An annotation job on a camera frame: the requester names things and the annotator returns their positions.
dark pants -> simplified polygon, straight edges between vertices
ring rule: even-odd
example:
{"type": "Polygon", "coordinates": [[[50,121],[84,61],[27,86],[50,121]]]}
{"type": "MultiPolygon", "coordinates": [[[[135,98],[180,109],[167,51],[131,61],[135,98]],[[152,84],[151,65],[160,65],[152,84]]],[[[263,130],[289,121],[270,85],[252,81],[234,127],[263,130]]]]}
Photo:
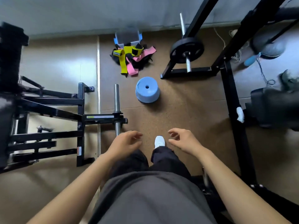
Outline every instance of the dark pants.
{"type": "Polygon", "coordinates": [[[165,171],[178,174],[189,180],[191,179],[185,164],[166,146],[160,146],[153,150],[151,162],[153,162],[153,165],[149,167],[146,156],[137,149],[129,157],[118,161],[112,167],[109,178],[133,171],[165,171]]]}

gray shirt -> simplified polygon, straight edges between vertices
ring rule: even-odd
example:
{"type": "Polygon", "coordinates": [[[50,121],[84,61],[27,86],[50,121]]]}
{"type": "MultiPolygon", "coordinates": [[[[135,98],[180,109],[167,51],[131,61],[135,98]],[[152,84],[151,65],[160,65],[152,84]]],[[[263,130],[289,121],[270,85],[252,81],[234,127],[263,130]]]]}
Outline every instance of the gray shirt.
{"type": "Polygon", "coordinates": [[[216,223],[199,188],[174,173],[141,171],[103,187],[89,224],[216,223]]]}

person's left hand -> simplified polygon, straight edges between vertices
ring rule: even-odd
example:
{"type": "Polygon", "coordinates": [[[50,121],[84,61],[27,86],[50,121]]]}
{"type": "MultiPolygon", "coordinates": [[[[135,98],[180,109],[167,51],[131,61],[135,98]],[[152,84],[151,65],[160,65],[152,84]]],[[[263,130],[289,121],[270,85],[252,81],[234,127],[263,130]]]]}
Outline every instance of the person's left hand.
{"type": "Polygon", "coordinates": [[[126,158],[142,144],[140,137],[142,133],[138,131],[127,131],[118,135],[110,145],[107,153],[114,161],[126,158]]]}

black weight plate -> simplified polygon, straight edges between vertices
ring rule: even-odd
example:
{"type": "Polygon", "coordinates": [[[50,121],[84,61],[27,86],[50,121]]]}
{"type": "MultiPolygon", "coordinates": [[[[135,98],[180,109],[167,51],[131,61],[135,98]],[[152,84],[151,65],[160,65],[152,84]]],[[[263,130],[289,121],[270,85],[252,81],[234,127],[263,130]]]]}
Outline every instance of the black weight plate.
{"type": "Polygon", "coordinates": [[[177,64],[186,63],[184,53],[189,53],[189,60],[194,61],[204,52],[204,45],[194,37],[186,37],[173,44],[170,50],[170,59],[177,64]]]}

blue stool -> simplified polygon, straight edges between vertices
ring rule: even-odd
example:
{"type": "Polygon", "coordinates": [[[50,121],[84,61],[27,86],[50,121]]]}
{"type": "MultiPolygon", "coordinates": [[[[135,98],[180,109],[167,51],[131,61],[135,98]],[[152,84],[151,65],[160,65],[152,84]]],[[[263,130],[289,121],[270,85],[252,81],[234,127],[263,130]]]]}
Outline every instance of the blue stool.
{"type": "Polygon", "coordinates": [[[158,83],[152,77],[144,77],[137,82],[136,97],[143,103],[152,103],[159,98],[158,83]]]}

